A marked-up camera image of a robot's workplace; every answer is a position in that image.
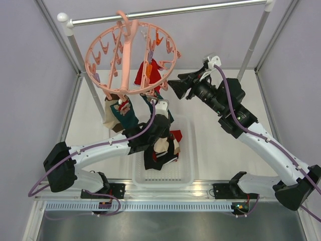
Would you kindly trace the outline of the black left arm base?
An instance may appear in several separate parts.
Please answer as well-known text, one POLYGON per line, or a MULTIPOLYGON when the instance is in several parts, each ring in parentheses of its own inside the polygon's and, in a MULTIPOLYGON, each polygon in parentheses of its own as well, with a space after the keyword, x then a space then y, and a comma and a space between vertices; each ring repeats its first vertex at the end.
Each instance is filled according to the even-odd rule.
POLYGON ((124 183, 109 183, 106 176, 102 172, 97 172, 100 175, 103 182, 103 188, 94 194, 82 190, 80 198, 81 199, 103 199, 110 198, 113 196, 117 199, 123 199, 125 194, 125 184, 124 183))

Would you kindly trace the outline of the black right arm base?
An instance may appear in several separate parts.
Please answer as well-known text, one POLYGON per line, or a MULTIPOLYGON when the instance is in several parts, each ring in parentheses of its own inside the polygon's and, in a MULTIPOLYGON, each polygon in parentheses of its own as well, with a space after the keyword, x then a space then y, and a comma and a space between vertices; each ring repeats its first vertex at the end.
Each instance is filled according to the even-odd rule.
POLYGON ((230 181, 227 183, 214 183, 214 197, 216 199, 256 199, 258 194, 243 192, 241 188, 238 186, 239 180, 243 177, 247 172, 238 172, 230 181))

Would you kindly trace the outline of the cream brown sock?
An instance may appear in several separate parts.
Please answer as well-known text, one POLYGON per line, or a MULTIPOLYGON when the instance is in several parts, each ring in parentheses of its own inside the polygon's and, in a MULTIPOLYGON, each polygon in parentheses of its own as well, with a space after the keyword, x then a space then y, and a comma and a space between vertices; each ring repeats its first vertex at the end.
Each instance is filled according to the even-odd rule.
POLYGON ((181 151, 181 149, 179 146, 179 142, 177 141, 177 139, 175 137, 158 139, 157 142, 153 146, 153 150, 156 153, 162 153, 162 152, 167 151, 169 148, 169 145, 170 145, 170 140, 173 140, 174 155, 178 154, 181 151))
POLYGON ((105 118, 103 124, 108 129, 113 130, 115 133, 118 133, 123 130, 123 126, 112 112, 112 105, 116 103, 118 103, 118 100, 108 100, 107 98, 105 98, 105 118))

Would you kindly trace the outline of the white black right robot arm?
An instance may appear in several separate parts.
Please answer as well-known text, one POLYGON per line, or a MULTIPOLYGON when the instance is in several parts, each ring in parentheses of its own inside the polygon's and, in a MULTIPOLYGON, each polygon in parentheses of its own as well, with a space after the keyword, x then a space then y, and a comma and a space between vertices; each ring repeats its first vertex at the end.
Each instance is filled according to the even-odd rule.
POLYGON ((241 101, 245 91, 236 78, 227 78, 223 70, 219 86, 211 84, 205 68, 179 74, 168 81, 178 99, 197 97, 219 116, 221 128, 258 154, 277 174, 275 177, 237 173, 229 182, 229 193, 234 198, 245 194, 276 198, 289 210, 296 211, 314 191, 320 191, 320 166, 300 161, 274 139, 245 108, 241 101))

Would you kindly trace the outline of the pink round clip hanger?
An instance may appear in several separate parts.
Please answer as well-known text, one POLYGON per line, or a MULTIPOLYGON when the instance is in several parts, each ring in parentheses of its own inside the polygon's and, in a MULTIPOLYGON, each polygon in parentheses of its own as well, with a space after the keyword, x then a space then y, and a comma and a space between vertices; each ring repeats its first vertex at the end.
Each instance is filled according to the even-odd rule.
POLYGON ((172 37, 164 29, 154 24, 140 22, 139 20, 128 20, 123 11, 117 11, 116 14, 121 15, 122 19, 117 21, 115 26, 98 35, 98 37, 91 43, 86 53, 85 69, 91 81, 98 88, 102 89, 108 100, 112 100, 115 95, 117 95, 122 101, 126 101, 125 97, 128 95, 140 93, 152 95, 153 90, 156 87, 167 90, 167 78, 172 73, 176 61, 181 58, 181 53, 178 51, 172 37), (129 78, 132 46, 137 30, 140 27, 147 27, 145 52, 142 61, 143 73, 139 88, 131 90, 129 88, 129 78), (110 61, 108 82, 104 84, 95 78, 95 74, 96 67, 101 64, 102 54, 108 54, 109 44, 103 45, 102 42, 103 37, 107 34, 112 34, 114 47, 112 49, 113 57, 110 61), (162 41, 165 41, 166 52, 168 54, 172 54, 173 59, 158 62, 158 65, 162 70, 166 70, 167 72, 158 82, 150 84, 145 70, 147 65, 152 61, 152 54, 155 52, 155 48, 159 46, 162 41))

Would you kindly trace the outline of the black sock white stripes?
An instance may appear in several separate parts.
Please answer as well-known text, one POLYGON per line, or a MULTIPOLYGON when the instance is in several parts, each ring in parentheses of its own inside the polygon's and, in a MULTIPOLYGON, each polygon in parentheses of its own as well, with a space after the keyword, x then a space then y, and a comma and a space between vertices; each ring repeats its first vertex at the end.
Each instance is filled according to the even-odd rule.
POLYGON ((161 163, 163 165, 170 163, 172 161, 175 161, 179 157, 178 154, 174 154, 175 152, 174 140, 168 139, 167 142, 169 144, 168 149, 166 151, 156 153, 156 162, 161 163))

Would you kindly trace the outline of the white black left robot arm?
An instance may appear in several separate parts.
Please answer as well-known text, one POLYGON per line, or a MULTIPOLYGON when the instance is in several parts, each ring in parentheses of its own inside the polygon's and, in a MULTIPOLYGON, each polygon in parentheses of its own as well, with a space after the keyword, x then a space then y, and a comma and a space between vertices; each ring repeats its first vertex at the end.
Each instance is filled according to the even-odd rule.
POLYGON ((170 126, 168 117, 156 114, 147 123, 95 144, 69 147, 65 142, 57 143, 44 161, 51 191, 58 193, 72 187, 105 198, 110 191, 106 176, 84 168, 113 157, 145 151, 159 139, 167 137, 170 126))

